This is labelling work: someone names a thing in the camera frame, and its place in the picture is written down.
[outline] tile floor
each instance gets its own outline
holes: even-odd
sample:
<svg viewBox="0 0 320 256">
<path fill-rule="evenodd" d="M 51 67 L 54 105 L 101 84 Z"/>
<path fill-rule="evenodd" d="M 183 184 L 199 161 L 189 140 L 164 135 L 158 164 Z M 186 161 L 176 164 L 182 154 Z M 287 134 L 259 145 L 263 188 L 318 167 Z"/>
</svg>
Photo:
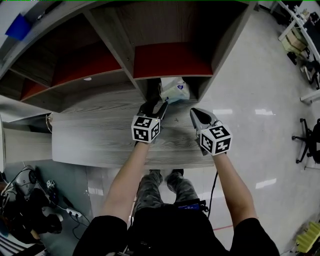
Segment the tile floor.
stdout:
<svg viewBox="0 0 320 256">
<path fill-rule="evenodd" d="M 316 219 L 320 208 L 320 170 L 304 170 L 306 165 L 315 165 L 312 159 L 295 163 L 302 145 L 291 140 L 292 135 L 302 133 L 299 118 L 306 118 L 311 129 L 316 124 L 320 101 L 310 106 L 300 102 L 299 98 L 312 89 L 278 41 L 283 30 L 270 14 L 254 12 L 205 96 L 211 100 L 207 109 L 233 132 L 228 155 L 250 189 L 259 220 L 280 253 L 293 246 L 296 232 L 307 220 Z M 87 167 L 94 216 L 117 172 Z M 184 173 L 209 204 L 215 167 L 185 169 Z M 165 183 L 160 193 L 164 202 L 174 202 L 175 195 Z M 218 239 L 229 249 L 233 228 L 228 227 L 232 222 L 219 180 L 210 221 Z"/>
</svg>

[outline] office chair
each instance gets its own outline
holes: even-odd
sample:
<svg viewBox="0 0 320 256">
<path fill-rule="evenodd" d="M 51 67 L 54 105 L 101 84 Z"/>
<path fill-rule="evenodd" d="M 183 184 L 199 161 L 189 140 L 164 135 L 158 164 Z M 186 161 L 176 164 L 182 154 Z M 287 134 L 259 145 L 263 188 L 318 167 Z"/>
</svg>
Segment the office chair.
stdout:
<svg viewBox="0 0 320 256">
<path fill-rule="evenodd" d="M 317 150 L 317 143 L 320 143 L 320 118 L 317 120 L 316 125 L 313 127 L 313 131 L 310 130 L 307 126 L 306 119 L 300 118 L 300 123 L 304 123 L 305 128 L 305 138 L 292 136 L 292 140 L 300 140 L 305 142 L 305 148 L 301 159 L 296 159 L 295 163 L 299 164 L 304 159 L 305 155 L 310 158 L 313 157 L 314 161 L 317 164 L 320 164 L 320 150 Z"/>
</svg>

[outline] plastic bag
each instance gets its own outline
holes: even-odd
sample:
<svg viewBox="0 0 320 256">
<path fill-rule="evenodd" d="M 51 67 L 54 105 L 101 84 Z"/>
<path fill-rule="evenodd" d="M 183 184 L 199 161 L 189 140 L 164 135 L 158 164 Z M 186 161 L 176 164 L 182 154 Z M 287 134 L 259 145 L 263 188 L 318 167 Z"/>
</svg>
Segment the plastic bag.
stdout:
<svg viewBox="0 0 320 256">
<path fill-rule="evenodd" d="M 168 101 L 169 104 L 179 100 L 189 100 L 189 85 L 182 77 L 161 78 L 160 96 L 163 102 Z"/>
</svg>

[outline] person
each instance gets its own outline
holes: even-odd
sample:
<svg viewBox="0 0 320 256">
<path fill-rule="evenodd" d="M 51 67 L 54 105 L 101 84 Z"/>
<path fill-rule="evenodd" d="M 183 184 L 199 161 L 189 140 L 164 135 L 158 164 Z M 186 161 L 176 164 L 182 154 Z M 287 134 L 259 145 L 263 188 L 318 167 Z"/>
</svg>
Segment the person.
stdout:
<svg viewBox="0 0 320 256">
<path fill-rule="evenodd" d="M 144 142 L 136 144 L 115 177 L 100 216 L 92 220 L 73 256 L 279 255 L 260 225 L 250 191 L 225 153 L 213 156 L 213 160 L 234 228 L 230 251 L 215 237 L 201 210 L 163 203 L 158 189 L 163 181 L 159 170 L 151 170 L 141 179 L 149 146 Z M 173 170 L 166 182 L 176 193 L 176 202 L 198 198 L 191 182 L 183 177 L 183 170 Z M 134 221 L 127 231 L 135 196 Z"/>
</svg>

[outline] human arm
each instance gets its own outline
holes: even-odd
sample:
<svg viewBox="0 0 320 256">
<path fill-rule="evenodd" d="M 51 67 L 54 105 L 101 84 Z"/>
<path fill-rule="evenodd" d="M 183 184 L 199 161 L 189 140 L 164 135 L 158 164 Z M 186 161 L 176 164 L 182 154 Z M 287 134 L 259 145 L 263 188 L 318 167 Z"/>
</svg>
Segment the human arm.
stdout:
<svg viewBox="0 0 320 256">
<path fill-rule="evenodd" d="M 224 153 L 214 155 L 213 160 L 231 215 L 233 228 L 235 229 L 236 226 L 245 219 L 257 219 L 252 195 L 237 174 L 228 156 Z"/>
<path fill-rule="evenodd" d="M 114 178 L 100 216 L 114 216 L 128 222 L 144 171 L 149 144 L 138 142 Z"/>
</svg>

